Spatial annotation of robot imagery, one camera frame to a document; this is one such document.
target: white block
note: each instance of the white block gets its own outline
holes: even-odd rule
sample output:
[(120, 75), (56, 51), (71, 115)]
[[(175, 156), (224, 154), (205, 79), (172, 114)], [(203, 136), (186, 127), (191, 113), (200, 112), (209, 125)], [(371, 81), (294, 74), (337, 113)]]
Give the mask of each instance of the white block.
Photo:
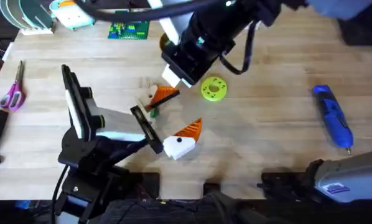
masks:
[(162, 142), (167, 156), (177, 160), (194, 149), (196, 142), (194, 138), (169, 136)]

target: wooden tabletop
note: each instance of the wooden tabletop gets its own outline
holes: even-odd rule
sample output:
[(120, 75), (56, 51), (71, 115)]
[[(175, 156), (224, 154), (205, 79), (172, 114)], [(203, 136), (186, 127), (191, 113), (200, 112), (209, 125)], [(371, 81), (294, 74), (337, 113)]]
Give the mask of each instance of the wooden tabletop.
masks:
[[(0, 73), (0, 97), (20, 60), (26, 61), (23, 107), (10, 114), (1, 139), (0, 199), (49, 199), (63, 165), (57, 157), (69, 128), (61, 64), (82, 86), (93, 89), (98, 106), (129, 113), (134, 97), (160, 77), (163, 31), (151, 22), (147, 40), (108, 40), (110, 23), (75, 32), (58, 25), (54, 35), (19, 34)], [(228, 60), (241, 66), (246, 32), (236, 38)], [(348, 47), (333, 20), (312, 10), (284, 10), (275, 25), (259, 29), (251, 67), (232, 75), (216, 62), (205, 77), (226, 80), (219, 103), (200, 85), (180, 85), (157, 120), (162, 131), (202, 117), (196, 148), (178, 161), (149, 147), (120, 163), (131, 171), (159, 171), (162, 198), (199, 198), (206, 179), (220, 180), (232, 197), (262, 198), (256, 184), (263, 170), (301, 171), (316, 159), (348, 157), (330, 144), (311, 96), (328, 84), (355, 135), (354, 155), (372, 151), (372, 47)]]

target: label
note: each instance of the label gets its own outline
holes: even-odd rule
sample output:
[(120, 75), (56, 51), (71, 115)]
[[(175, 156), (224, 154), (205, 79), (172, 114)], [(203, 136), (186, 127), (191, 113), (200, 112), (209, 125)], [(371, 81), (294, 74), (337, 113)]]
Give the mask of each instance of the label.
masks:
[(337, 194), (341, 192), (350, 191), (350, 189), (341, 183), (332, 183), (324, 185), (323, 188), (330, 194)]

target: green gear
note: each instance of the green gear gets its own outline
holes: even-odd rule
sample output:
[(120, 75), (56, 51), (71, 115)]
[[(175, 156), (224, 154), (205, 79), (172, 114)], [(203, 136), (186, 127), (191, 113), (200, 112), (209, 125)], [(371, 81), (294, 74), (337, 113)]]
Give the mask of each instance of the green gear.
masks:
[(201, 85), (201, 94), (211, 102), (221, 101), (228, 91), (226, 82), (218, 77), (208, 77)]

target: blue power tool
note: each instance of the blue power tool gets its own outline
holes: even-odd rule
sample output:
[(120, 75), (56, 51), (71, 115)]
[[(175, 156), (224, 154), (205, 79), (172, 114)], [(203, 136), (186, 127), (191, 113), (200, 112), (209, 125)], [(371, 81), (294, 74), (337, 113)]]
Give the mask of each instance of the blue power tool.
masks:
[(330, 87), (328, 85), (317, 85), (313, 88), (313, 94), (333, 142), (338, 147), (346, 148), (348, 154), (351, 154), (350, 148), (353, 145), (352, 131), (348, 127), (341, 106), (335, 99)]

